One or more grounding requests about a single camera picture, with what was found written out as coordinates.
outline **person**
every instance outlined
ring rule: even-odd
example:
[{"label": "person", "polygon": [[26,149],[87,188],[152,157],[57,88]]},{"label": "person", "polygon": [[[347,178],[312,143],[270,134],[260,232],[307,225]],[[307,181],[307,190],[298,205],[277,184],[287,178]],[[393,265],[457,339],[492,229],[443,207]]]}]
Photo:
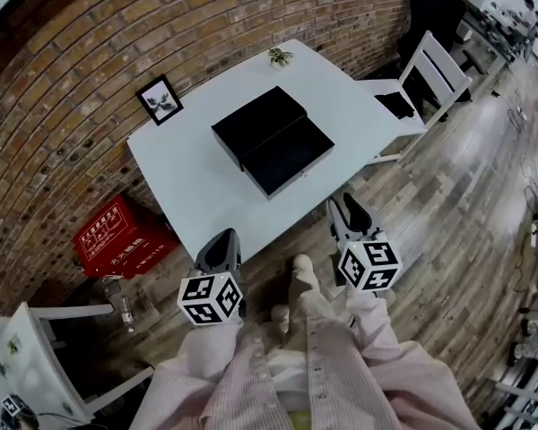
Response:
[{"label": "person", "polygon": [[266,346],[237,316],[192,330],[157,366],[130,430],[479,428],[450,369],[418,343],[398,342],[384,299],[347,288],[350,328],[310,259],[298,255],[292,267],[282,346]]},{"label": "person", "polygon": [[524,0],[524,5],[526,6],[526,11],[522,13],[522,17],[518,18],[518,20],[531,30],[538,21],[534,12],[534,0]]},{"label": "person", "polygon": [[526,40],[524,60],[528,62],[530,55],[532,54],[532,49],[534,48],[534,42],[538,39],[538,10],[534,11],[536,15],[536,24],[528,32],[528,38]]}]

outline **red plastic crate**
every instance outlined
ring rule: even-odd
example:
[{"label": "red plastic crate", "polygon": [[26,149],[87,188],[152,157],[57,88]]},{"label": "red plastic crate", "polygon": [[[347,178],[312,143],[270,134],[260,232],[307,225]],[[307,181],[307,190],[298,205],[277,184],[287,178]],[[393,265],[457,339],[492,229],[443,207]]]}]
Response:
[{"label": "red plastic crate", "polygon": [[145,274],[179,240],[160,217],[118,194],[74,236],[88,277]]}]

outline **black box lid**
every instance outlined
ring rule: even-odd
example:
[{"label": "black box lid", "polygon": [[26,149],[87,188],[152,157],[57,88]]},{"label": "black box lid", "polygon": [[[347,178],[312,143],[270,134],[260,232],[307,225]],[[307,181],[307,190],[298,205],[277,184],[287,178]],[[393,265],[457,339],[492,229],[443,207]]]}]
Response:
[{"label": "black box lid", "polygon": [[263,191],[271,195],[333,147],[333,142],[303,117],[249,152],[242,164]]},{"label": "black box lid", "polygon": [[251,100],[212,126],[238,160],[307,115],[279,86]]}]

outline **water bottle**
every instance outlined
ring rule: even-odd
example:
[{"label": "water bottle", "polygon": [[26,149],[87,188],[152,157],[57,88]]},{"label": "water bottle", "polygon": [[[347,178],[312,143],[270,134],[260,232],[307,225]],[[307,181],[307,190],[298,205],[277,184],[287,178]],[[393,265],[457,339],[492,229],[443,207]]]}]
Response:
[{"label": "water bottle", "polygon": [[127,328],[127,332],[133,333],[134,330],[134,313],[128,297],[122,297],[122,320]]}]

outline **picture frame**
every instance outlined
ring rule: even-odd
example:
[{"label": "picture frame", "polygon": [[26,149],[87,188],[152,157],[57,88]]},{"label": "picture frame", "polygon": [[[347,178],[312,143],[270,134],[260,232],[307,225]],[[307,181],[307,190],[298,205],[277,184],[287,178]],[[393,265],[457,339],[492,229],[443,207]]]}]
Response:
[{"label": "picture frame", "polygon": [[183,109],[165,75],[160,75],[135,93],[156,125]]}]

